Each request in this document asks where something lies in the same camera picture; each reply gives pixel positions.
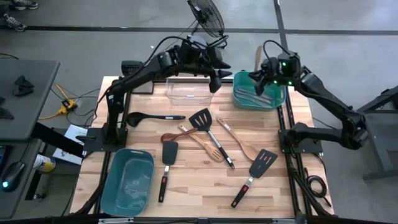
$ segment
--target shoe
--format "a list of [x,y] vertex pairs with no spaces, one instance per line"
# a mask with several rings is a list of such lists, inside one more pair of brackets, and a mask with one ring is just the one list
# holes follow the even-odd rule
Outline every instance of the shoe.
[[16,30],[18,32],[24,31],[27,27],[25,24],[19,22],[12,16],[8,16],[7,14],[3,15],[2,19],[7,24],[7,26],[13,28],[14,30]]
[[12,0],[11,9],[25,10],[25,9],[37,9],[39,4],[30,0]]

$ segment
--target computer mouse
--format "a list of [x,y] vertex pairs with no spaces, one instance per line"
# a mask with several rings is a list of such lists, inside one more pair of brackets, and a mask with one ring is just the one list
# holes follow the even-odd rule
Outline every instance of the computer mouse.
[[17,189],[24,172],[25,164],[21,161],[10,164],[1,177],[1,187],[5,192],[12,192]]

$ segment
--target yellow extension cord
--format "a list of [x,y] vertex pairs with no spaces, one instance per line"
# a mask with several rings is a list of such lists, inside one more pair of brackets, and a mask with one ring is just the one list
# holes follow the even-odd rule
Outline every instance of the yellow extension cord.
[[53,115],[47,116],[47,117],[42,117],[42,118],[39,118],[39,119],[51,119],[51,118],[54,118],[54,117],[56,117],[58,115],[69,113],[69,111],[67,109],[70,109],[72,106],[75,105],[75,102],[73,100],[69,100],[69,97],[63,92],[63,90],[61,89],[61,87],[59,85],[55,84],[55,86],[60,90],[62,95],[65,97],[65,99],[70,103],[70,106],[68,106],[68,108],[66,108],[65,106],[62,105],[61,108],[58,110],[58,112],[56,114],[53,114]]

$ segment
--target fan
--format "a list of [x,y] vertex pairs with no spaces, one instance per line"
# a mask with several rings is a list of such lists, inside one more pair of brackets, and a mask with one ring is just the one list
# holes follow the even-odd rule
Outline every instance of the fan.
[[214,3],[211,0],[188,0],[188,5],[198,21],[195,28],[193,28],[192,35],[198,29],[198,26],[201,25],[210,36],[220,38],[219,40],[225,42],[225,45],[219,46],[222,49],[225,48],[228,43],[224,35],[224,22]]

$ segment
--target black ladle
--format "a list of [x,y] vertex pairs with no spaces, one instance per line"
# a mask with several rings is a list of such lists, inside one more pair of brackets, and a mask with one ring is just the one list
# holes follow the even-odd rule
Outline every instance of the black ladle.
[[127,115],[127,124],[132,127],[136,127],[145,118],[156,118],[156,119],[185,119],[182,115],[149,115],[141,112],[132,112]]

